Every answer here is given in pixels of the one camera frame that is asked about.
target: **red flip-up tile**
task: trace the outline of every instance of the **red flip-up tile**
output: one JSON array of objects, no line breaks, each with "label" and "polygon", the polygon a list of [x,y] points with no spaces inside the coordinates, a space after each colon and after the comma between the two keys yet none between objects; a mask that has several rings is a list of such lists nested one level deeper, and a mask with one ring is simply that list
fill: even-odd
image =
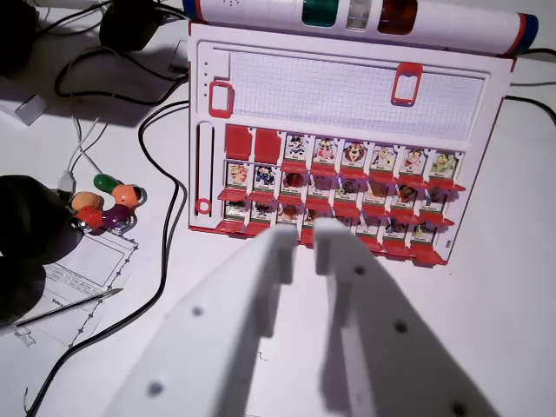
[{"label": "red flip-up tile", "polygon": [[452,180],[446,178],[429,178],[427,187],[432,189],[434,187],[439,187],[441,189],[450,189],[454,191],[465,191],[466,188],[456,184]]},{"label": "red flip-up tile", "polygon": [[353,217],[358,219],[361,211],[354,202],[334,202],[334,212],[342,217]]},{"label": "red flip-up tile", "polygon": [[275,199],[273,193],[264,193],[262,191],[253,191],[247,196],[250,202],[272,202]]},{"label": "red flip-up tile", "polygon": [[220,230],[225,233],[239,233],[243,229],[243,222],[236,222],[233,220],[222,220],[216,226],[216,230]]},{"label": "red flip-up tile", "polygon": [[363,211],[372,217],[390,215],[384,206],[375,206],[373,204],[363,204]]},{"label": "red flip-up tile", "polygon": [[225,202],[240,202],[247,196],[244,189],[224,189],[219,195],[218,200]]},{"label": "red flip-up tile", "polygon": [[436,253],[432,245],[412,243],[411,253],[415,256],[415,259],[421,263],[429,265],[446,265],[446,261],[444,261],[440,255]]},{"label": "red flip-up tile", "polygon": [[376,237],[361,235],[359,238],[367,245],[367,247],[373,252],[382,252],[382,245],[376,239]]},{"label": "red flip-up tile", "polygon": [[280,194],[278,195],[278,202],[282,204],[287,204],[291,206],[299,206],[303,204],[301,197],[299,195],[288,195],[288,194]]},{"label": "red flip-up tile", "polygon": [[328,204],[328,199],[322,198],[307,197],[305,207],[315,211],[332,211],[330,204]]},{"label": "red flip-up tile", "polygon": [[255,137],[255,161],[276,165],[280,156],[281,138],[277,130],[257,129]]},{"label": "red flip-up tile", "polygon": [[311,165],[313,175],[337,176],[338,173],[334,169],[334,165],[325,165],[323,163],[313,163]]},{"label": "red flip-up tile", "polygon": [[421,211],[419,213],[419,221],[423,222],[430,222],[433,224],[438,224],[442,226],[453,226],[455,223],[451,220],[448,220],[446,217],[441,215],[440,213],[429,213],[428,211]]},{"label": "red flip-up tile", "polygon": [[305,174],[307,172],[307,165],[305,164],[305,162],[284,161],[281,164],[281,170],[294,174]]},{"label": "red flip-up tile", "polygon": [[251,155],[253,135],[247,126],[226,125],[226,157],[247,161]]},{"label": "red flip-up tile", "polygon": [[257,236],[258,234],[264,232],[269,227],[270,227],[269,223],[251,222],[245,228],[244,233],[247,236]]}]

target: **white table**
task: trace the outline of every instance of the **white table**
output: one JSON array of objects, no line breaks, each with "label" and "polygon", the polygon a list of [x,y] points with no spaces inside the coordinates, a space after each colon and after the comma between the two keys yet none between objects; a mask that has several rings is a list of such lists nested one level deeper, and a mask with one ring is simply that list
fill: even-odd
[{"label": "white table", "polygon": [[[533,13],[541,27],[533,46],[556,47],[556,3],[551,0],[456,3]],[[186,23],[160,28],[145,51],[153,52],[157,59],[145,63],[166,68],[172,49],[186,34]],[[15,128],[5,118],[0,119],[0,175],[26,174],[47,186],[56,186],[76,138],[68,118],[69,105],[55,99],[51,84],[63,63],[84,45],[97,43],[93,35],[82,37],[49,38],[36,46],[29,69],[19,78],[51,100],[53,106],[29,128]],[[52,50],[62,51],[63,56],[49,66],[46,63],[57,59]],[[131,82],[127,73],[117,81],[122,80]],[[553,63],[518,62],[515,82],[543,80],[556,80]],[[512,94],[537,98],[556,108],[553,92],[554,87],[511,89]],[[182,86],[167,103],[187,95],[187,86]],[[129,232],[129,237],[139,242],[140,256],[132,265],[134,273],[126,290],[118,295],[117,302],[110,303],[100,325],[105,328],[156,291],[162,223],[173,186],[149,164],[138,146],[136,128],[141,117],[134,114],[136,107],[109,99],[101,103],[90,104],[88,100],[76,113],[87,109],[89,119],[100,115],[119,122],[124,120],[122,113],[130,111],[131,116],[125,118],[124,126],[111,124],[90,156],[105,172],[149,192],[148,203],[137,211],[139,223]],[[83,130],[89,124],[83,121]],[[184,184],[188,183],[187,128],[187,112],[180,112],[156,123],[146,134],[153,157]],[[121,155],[121,161],[108,157],[110,153]],[[556,234],[552,181],[555,157],[556,128],[550,118],[532,105],[505,103],[449,264],[416,268],[408,261],[381,258],[447,350],[500,414],[508,417],[551,416],[556,409],[556,256],[551,250]],[[95,191],[94,174],[81,161],[76,169],[78,188]],[[185,215],[175,233],[169,282],[161,300],[140,320],[64,365],[39,415],[102,415],[164,314],[216,264],[244,244],[243,240],[223,235],[191,232]],[[261,417],[338,415],[324,409],[318,384],[327,314],[325,280],[314,273],[312,251],[300,247],[294,284],[282,291],[275,337],[261,343],[267,361],[257,361],[249,413]]]}]

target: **white cable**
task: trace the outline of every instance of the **white cable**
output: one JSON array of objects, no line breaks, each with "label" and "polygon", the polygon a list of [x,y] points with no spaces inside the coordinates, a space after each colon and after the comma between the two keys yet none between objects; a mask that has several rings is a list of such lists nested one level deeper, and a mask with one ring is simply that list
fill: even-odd
[{"label": "white cable", "polygon": [[93,131],[93,129],[95,128],[96,124],[98,123],[98,121],[100,120],[100,116],[97,117],[95,119],[95,121],[93,122],[93,124],[91,124],[89,131],[87,132],[87,134],[85,135],[84,138],[81,137],[81,130],[78,127],[77,124],[77,120],[75,119],[74,116],[71,116],[71,119],[73,120],[75,126],[76,126],[76,132],[77,132],[77,147],[75,148],[75,150],[73,151],[73,153],[71,154],[71,158],[68,161],[68,168],[66,168],[67,172],[71,172],[71,163],[73,162],[73,158],[75,158],[77,152],[80,152],[82,156],[85,157],[85,159],[87,159],[87,161],[89,161],[89,163],[91,164],[91,166],[99,173],[101,174],[102,171],[96,166],[96,164],[93,162],[92,159],[89,158],[89,156],[83,151],[83,143],[89,138],[91,132]]}]

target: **cartoon character picture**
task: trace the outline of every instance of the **cartoon character picture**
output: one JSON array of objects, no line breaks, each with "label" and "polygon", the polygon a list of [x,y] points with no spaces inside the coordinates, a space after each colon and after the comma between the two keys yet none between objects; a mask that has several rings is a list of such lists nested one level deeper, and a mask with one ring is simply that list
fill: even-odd
[{"label": "cartoon character picture", "polygon": [[457,165],[458,162],[453,154],[438,154],[433,162],[429,176],[452,179]]},{"label": "cartoon character picture", "polygon": [[336,145],[331,139],[317,139],[314,147],[313,161],[324,163],[326,165],[334,165],[336,159]]},{"label": "cartoon character picture", "polygon": [[257,168],[255,181],[262,182],[264,185],[275,185],[275,176],[272,169],[269,167]]},{"label": "cartoon character picture", "polygon": [[247,187],[248,170],[242,163],[228,162],[228,179],[226,185],[237,189]]},{"label": "cartoon character picture", "polygon": [[371,161],[371,169],[379,171],[392,171],[396,160],[395,155],[393,147],[375,147]]},{"label": "cartoon character picture", "polygon": [[365,162],[365,153],[362,144],[346,142],[341,164],[347,167],[362,167]]},{"label": "cartoon character picture", "polygon": [[418,224],[414,227],[411,234],[411,240],[417,242],[433,243],[434,235],[436,234],[436,227],[428,226],[426,222]]},{"label": "cartoon character picture", "polygon": [[400,173],[410,175],[421,175],[425,168],[425,151],[423,149],[406,149],[406,159],[400,167]]}]

